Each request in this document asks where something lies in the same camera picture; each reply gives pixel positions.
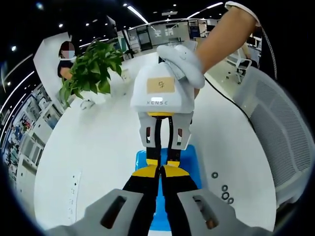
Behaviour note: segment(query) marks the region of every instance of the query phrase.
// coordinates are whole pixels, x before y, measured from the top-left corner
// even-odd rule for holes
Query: white glove
[[[201,62],[191,50],[183,45],[175,48],[161,45],[157,47],[157,54],[169,64],[178,80],[186,77],[195,89],[204,87]]]

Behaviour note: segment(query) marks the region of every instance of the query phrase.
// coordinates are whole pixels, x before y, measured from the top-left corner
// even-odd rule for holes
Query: monitor
[[[246,42],[256,47],[256,39],[249,37]]]

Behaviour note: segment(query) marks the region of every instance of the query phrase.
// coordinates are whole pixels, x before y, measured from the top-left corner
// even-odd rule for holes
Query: white robot head
[[[143,67],[134,84],[131,106],[137,112],[184,113],[194,110],[194,88],[205,84],[201,63],[185,46],[159,46],[165,62]]]

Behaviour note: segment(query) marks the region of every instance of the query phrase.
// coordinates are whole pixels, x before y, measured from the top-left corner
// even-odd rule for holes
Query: sticker
[[[147,93],[175,92],[173,77],[149,78],[147,80]]]

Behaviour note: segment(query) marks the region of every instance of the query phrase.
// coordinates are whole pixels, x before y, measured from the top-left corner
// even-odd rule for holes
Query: mesh chair back
[[[233,97],[250,117],[266,153],[277,205],[295,202],[312,171],[315,144],[298,108],[273,79],[250,67]]]

